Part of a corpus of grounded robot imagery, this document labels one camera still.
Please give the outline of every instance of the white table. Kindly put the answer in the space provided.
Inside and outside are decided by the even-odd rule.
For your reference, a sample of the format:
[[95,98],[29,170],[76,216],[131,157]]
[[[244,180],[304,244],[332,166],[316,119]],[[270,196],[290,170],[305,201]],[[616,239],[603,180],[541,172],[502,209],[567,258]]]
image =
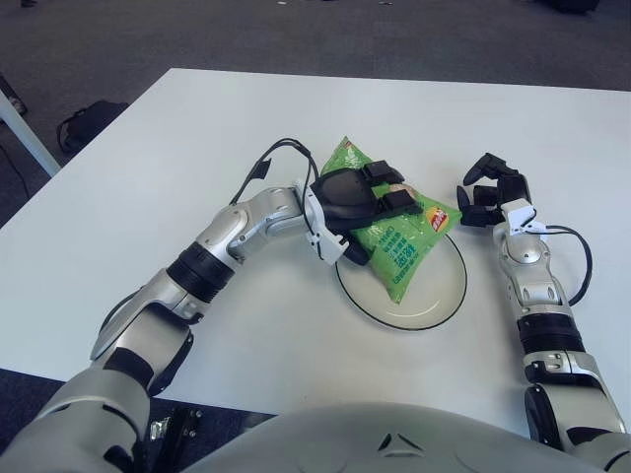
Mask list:
[[[592,245],[575,316],[631,425],[630,126],[626,93],[171,70],[0,231],[0,366],[68,379],[107,311],[189,245],[272,142],[297,137],[322,165],[348,134],[453,205],[486,151],[526,174],[539,218]],[[281,151],[245,197],[304,172]],[[490,231],[452,236],[468,267],[464,304],[411,333],[354,308],[301,236],[273,242],[194,327],[165,397],[271,413],[418,403],[527,435],[522,347]],[[551,246],[571,295],[583,252],[565,236]]]
[[18,137],[24,147],[29,150],[39,165],[48,175],[56,175],[61,166],[41,144],[30,126],[14,109],[9,99],[0,91],[0,118],[7,124],[11,131]]

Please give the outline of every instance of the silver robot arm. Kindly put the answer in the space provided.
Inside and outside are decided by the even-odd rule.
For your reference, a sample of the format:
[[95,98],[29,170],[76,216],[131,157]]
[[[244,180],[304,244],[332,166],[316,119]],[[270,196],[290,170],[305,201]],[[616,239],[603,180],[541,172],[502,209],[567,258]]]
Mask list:
[[459,187],[458,206],[464,225],[495,226],[493,238],[532,383],[525,396],[530,437],[603,470],[631,471],[631,436],[574,322],[571,304],[580,297],[568,301],[550,272],[549,230],[535,220],[526,179],[490,154],[463,183],[482,176],[498,179],[497,188],[475,186],[471,205]]
[[299,198],[296,188],[271,188],[223,209],[104,322],[90,366],[18,434],[0,471],[140,471],[149,398],[171,383],[186,358],[190,325],[249,255],[275,236],[306,229]]

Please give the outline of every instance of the gray carpet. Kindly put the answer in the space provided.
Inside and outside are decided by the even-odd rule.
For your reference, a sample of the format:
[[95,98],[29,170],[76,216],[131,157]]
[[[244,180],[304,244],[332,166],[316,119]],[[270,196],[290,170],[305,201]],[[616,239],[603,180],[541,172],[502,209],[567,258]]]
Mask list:
[[[631,90],[629,0],[602,0],[587,15],[529,0],[286,3],[40,0],[27,10],[4,0],[0,72],[61,164],[69,158],[55,143],[58,122],[99,99],[134,101],[171,67]],[[4,125],[0,145],[31,192],[46,183]],[[0,158],[0,226],[25,201]],[[55,388],[0,371],[0,405],[11,406],[0,410],[0,451]],[[243,414],[226,416],[232,425]],[[228,438],[208,438],[205,451]]]

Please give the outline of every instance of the chip bag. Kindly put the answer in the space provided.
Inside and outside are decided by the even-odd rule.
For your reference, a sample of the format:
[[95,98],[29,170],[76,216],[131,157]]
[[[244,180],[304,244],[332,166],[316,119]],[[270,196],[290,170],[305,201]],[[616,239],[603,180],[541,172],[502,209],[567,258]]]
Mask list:
[[[321,173],[344,168],[359,169],[371,161],[344,137]],[[399,215],[351,231],[370,255],[373,270],[386,285],[390,299],[397,304],[403,300],[407,286],[425,255],[460,220],[458,210],[425,197],[406,184],[380,184],[373,187],[373,192],[380,198],[401,189],[406,189],[421,204],[420,214]]]

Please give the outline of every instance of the plastic bag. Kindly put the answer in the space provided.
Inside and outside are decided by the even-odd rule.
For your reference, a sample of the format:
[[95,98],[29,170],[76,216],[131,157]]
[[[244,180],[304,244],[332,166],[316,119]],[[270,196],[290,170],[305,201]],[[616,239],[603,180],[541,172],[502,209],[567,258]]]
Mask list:
[[[359,169],[370,162],[368,156],[344,137],[321,173],[343,168]],[[386,285],[390,299],[397,304],[403,300],[407,286],[425,255],[460,220],[458,210],[424,196],[407,184],[381,184],[373,187],[373,192],[379,198],[403,188],[421,204],[420,214],[399,215],[380,220],[365,229],[351,231],[371,256],[373,270]]]

